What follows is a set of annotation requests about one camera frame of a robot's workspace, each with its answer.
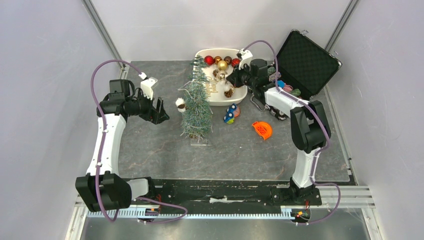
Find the white cotton boll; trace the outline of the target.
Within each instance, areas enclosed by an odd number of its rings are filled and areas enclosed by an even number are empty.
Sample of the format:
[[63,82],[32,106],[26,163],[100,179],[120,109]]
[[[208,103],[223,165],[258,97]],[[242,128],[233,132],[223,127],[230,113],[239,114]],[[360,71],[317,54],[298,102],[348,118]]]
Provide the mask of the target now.
[[175,106],[180,113],[184,113],[187,110],[186,101],[181,97],[176,99]]

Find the small frosted christmas tree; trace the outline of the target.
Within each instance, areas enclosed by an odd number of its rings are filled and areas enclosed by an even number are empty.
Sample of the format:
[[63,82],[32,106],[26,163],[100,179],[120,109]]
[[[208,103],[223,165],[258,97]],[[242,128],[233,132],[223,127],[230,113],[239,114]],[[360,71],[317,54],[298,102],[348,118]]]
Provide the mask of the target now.
[[182,132],[189,138],[206,138],[212,130],[212,111],[206,94],[204,83],[207,76],[202,68],[208,65],[201,56],[195,57],[192,62],[193,70],[189,81],[181,90],[186,102],[186,111],[182,113]]

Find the clear battery box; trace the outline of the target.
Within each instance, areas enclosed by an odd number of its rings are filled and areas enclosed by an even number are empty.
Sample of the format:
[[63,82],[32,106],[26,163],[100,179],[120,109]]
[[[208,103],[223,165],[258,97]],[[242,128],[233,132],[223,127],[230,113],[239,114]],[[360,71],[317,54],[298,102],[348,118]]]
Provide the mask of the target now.
[[191,138],[190,139],[190,145],[192,147],[205,147],[205,146],[210,146],[211,143],[206,138],[198,137],[198,138]]

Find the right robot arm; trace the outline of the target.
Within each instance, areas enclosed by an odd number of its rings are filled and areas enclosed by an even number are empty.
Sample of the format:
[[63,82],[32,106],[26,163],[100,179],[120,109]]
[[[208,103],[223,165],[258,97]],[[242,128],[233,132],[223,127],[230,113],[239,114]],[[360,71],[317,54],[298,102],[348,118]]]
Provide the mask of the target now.
[[234,66],[227,80],[236,88],[247,86],[252,96],[275,117],[288,117],[292,142],[297,148],[296,166],[290,178],[288,196],[295,204],[302,204],[316,188],[315,170],[318,158],[327,146],[331,133],[328,119],[320,101],[307,101],[284,91],[277,82],[270,81],[268,64],[254,59],[250,64]]

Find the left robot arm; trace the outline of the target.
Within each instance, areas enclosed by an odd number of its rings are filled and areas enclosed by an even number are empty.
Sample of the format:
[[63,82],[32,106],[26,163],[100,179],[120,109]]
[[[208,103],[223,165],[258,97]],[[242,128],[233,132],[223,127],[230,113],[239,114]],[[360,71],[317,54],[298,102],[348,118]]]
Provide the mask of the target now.
[[75,188],[90,212],[126,209],[139,198],[152,204],[157,198],[150,177],[125,180],[119,176],[120,145],[128,118],[138,116],[158,125],[169,120],[161,97],[154,97],[158,80],[142,80],[140,87],[127,79],[110,80],[109,93],[96,109],[98,132],[94,153],[84,176],[76,178]]

